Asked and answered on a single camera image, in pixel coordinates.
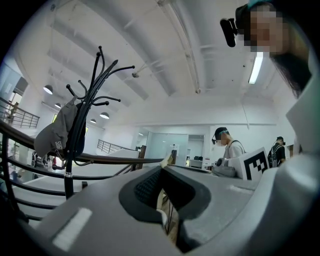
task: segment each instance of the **coat rack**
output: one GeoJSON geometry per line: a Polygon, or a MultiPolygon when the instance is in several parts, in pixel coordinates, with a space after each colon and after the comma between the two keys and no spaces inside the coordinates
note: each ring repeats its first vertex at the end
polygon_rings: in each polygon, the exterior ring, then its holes
{"type": "MultiPolygon", "coordinates": [[[[108,99],[112,101],[117,101],[120,102],[121,100],[118,98],[113,98],[113,97],[108,97],[108,96],[100,96],[95,98],[96,94],[98,93],[99,89],[105,82],[105,80],[111,76],[113,73],[116,73],[121,70],[128,70],[128,69],[134,69],[135,66],[127,66],[127,67],[122,67],[118,68],[112,71],[112,69],[115,67],[115,65],[118,63],[118,60],[115,60],[106,70],[105,70],[105,57],[104,53],[102,51],[102,47],[99,46],[99,52],[96,54],[95,58],[95,63],[93,67],[93,74],[92,74],[92,79],[91,79],[91,84],[89,87],[89,90],[87,90],[86,86],[79,80],[79,84],[84,88],[85,94],[83,97],[78,97],[79,100],[82,100],[81,107],[78,109],[78,114],[73,121],[73,133],[70,135],[69,140],[70,144],[68,145],[68,148],[66,149],[66,157],[65,157],[65,164],[62,167],[57,167],[59,170],[64,170],[64,189],[65,189],[65,197],[68,199],[74,194],[74,184],[73,184],[73,174],[72,174],[72,162],[78,166],[86,166],[89,164],[93,164],[94,161],[91,160],[89,162],[85,163],[77,163],[76,158],[75,158],[75,152],[76,152],[76,144],[79,141],[80,134],[82,131],[82,128],[84,126],[84,123],[87,118],[87,114],[91,108],[91,106],[103,106],[109,105],[109,101],[104,101],[104,102],[99,102],[96,103],[96,101],[100,99],[108,99]],[[102,70],[98,77],[96,78],[96,71],[97,71],[97,66],[100,57],[102,57],[102,70]]],[[[74,91],[72,90],[70,84],[67,84],[66,88],[69,90],[69,92],[73,95],[76,96],[74,91]]]]}

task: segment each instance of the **black cap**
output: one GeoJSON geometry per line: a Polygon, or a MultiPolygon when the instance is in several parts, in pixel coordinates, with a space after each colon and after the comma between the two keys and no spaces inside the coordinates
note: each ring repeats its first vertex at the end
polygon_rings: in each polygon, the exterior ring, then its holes
{"type": "Polygon", "coordinates": [[[227,132],[228,129],[226,127],[219,127],[218,129],[215,130],[214,136],[216,140],[220,140],[221,138],[221,132],[227,132]]]}

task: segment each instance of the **gray cap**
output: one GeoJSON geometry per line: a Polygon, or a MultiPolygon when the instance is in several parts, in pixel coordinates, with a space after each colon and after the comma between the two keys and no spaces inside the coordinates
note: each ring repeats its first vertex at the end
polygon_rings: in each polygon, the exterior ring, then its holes
{"type": "Polygon", "coordinates": [[[62,107],[53,123],[45,127],[34,140],[34,149],[39,157],[44,157],[51,150],[63,150],[66,147],[68,134],[77,116],[75,105],[77,96],[62,107]]]}

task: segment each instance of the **fluorescent light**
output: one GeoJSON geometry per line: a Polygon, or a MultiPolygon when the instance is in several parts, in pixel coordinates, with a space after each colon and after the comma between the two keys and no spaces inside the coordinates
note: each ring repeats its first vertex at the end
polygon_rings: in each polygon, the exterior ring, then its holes
{"type": "Polygon", "coordinates": [[[256,81],[257,81],[263,58],[264,58],[264,53],[263,52],[257,52],[256,53],[256,56],[255,56],[255,59],[254,59],[254,64],[253,64],[253,68],[252,68],[252,72],[251,72],[250,79],[249,79],[249,84],[250,85],[254,85],[256,83],[256,81]]]}
{"type": "Polygon", "coordinates": [[[100,117],[102,117],[102,118],[104,118],[104,119],[109,119],[109,115],[108,115],[107,112],[102,112],[102,113],[100,114],[100,117]]]}

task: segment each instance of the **staircase railing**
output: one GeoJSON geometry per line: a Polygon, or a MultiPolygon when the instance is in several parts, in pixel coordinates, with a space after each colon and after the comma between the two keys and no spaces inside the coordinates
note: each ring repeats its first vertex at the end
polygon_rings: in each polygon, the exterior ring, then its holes
{"type": "Polygon", "coordinates": [[[107,154],[117,152],[117,151],[119,151],[121,149],[134,151],[131,148],[127,148],[127,147],[119,146],[119,145],[116,145],[116,144],[112,144],[112,143],[103,141],[101,139],[99,139],[98,145],[96,147],[98,149],[100,149],[102,152],[105,152],[107,154]]]}
{"type": "MultiPolygon", "coordinates": [[[[53,195],[53,196],[66,196],[65,191],[56,191],[56,190],[49,190],[49,189],[43,189],[43,188],[37,188],[26,184],[21,184],[18,182],[15,182],[10,179],[10,173],[9,173],[9,164],[12,164],[14,166],[17,166],[19,168],[22,168],[26,171],[30,171],[39,175],[43,176],[49,176],[54,177],[58,179],[64,179],[64,175],[61,173],[54,173],[45,171],[43,169],[39,169],[36,167],[31,167],[29,165],[26,165],[24,163],[21,163],[15,159],[8,157],[8,142],[9,139],[27,147],[30,149],[34,149],[34,139],[30,136],[27,136],[26,134],[10,127],[7,123],[0,120],[0,134],[2,134],[2,149],[1,149],[1,160],[0,166],[2,167],[2,172],[0,170],[0,178],[5,181],[5,186],[7,192],[4,192],[0,189],[0,196],[4,196],[8,200],[10,200],[10,205],[14,209],[14,211],[18,214],[20,212],[19,205],[26,205],[29,207],[39,208],[39,209],[48,209],[52,210],[57,205],[48,205],[48,204],[40,204],[40,203],[34,203],[22,200],[20,198],[16,198],[12,186],[16,186],[18,188],[40,193],[40,194],[46,194],[46,195],[53,195]]],[[[56,154],[54,152],[50,152],[49,155],[55,156],[56,154]]],[[[126,174],[129,172],[132,172],[135,170],[136,164],[146,164],[146,163],[158,163],[161,162],[163,159],[144,159],[144,158],[123,158],[123,157],[110,157],[110,156],[97,156],[97,155],[89,155],[89,154],[81,154],[79,157],[77,157],[77,160],[80,162],[87,162],[88,160],[94,160],[95,164],[111,164],[111,165],[126,165],[124,168],[122,168],[120,171],[118,171],[115,175],[109,175],[109,176],[78,176],[74,175],[74,180],[81,180],[81,181],[92,181],[92,180],[104,180],[109,179],[112,177],[115,177],[117,175],[126,174]]],[[[31,216],[26,215],[26,217],[29,220],[34,221],[41,221],[41,217],[38,216],[31,216]]]]}
{"type": "Polygon", "coordinates": [[[0,120],[13,127],[37,128],[39,116],[0,98],[0,120]]]}

